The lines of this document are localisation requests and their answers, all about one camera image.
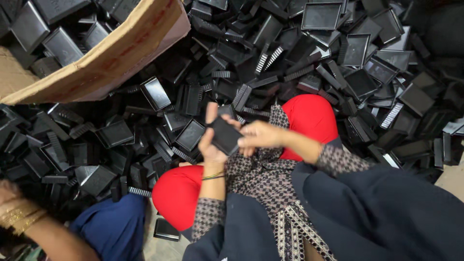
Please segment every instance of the cardboard box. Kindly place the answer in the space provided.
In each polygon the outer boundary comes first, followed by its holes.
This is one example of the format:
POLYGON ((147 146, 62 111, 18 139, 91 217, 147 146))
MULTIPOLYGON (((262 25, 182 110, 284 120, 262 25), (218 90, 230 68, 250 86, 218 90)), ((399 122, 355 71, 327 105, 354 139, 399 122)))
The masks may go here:
POLYGON ((127 20, 84 57, 41 80, 0 47, 0 103, 103 99, 189 31, 179 0, 141 0, 127 20))

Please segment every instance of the sleeve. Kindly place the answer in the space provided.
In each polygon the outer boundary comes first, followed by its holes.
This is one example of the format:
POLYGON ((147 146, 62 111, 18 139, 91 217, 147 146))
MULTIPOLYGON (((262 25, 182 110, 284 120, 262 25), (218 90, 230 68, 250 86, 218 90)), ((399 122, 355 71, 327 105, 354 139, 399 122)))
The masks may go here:
POLYGON ((328 144, 324 146, 316 162, 316 167, 335 177, 343 173, 368 170, 373 166, 374 163, 328 144))
POLYGON ((216 225, 224 225, 226 203, 222 200, 201 197, 198 199, 192 240, 195 243, 216 225))

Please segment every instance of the red cloth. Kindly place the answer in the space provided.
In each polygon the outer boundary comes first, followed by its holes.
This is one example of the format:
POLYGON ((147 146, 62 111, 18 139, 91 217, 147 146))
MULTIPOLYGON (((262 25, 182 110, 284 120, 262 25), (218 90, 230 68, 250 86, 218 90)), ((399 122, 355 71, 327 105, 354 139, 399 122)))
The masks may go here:
MULTIPOLYGON (((290 130, 322 143, 338 136, 335 115, 330 103, 318 95, 303 94, 282 106, 290 123, 290 130)), ((302 161, 291 149, 285 148, 282 159, 302 161)), ((153 187, 155 208, 177 230, 193 225, 203 166, 178 167, 164 173, 153 187)))

